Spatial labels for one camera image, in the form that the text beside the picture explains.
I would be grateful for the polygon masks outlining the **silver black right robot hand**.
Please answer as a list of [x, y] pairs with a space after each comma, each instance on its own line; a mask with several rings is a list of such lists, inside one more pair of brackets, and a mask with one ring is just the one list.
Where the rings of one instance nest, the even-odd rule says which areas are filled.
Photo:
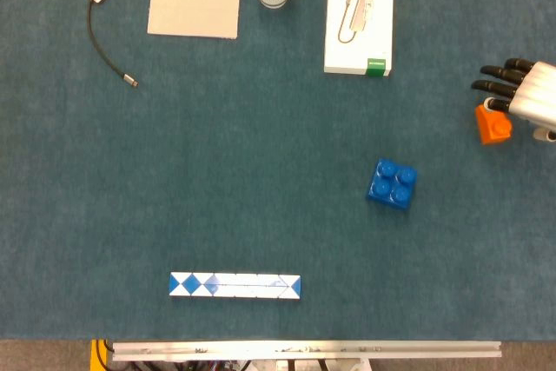
[[555, 142], [555, 66], [542, 61], [509, 58], [500, 66], [485, 65], [480, 73], [489, 80], [475, 80], [471, 88], [492, 96], [483, 107], [517, 116], [531, 123], [533, 138]]

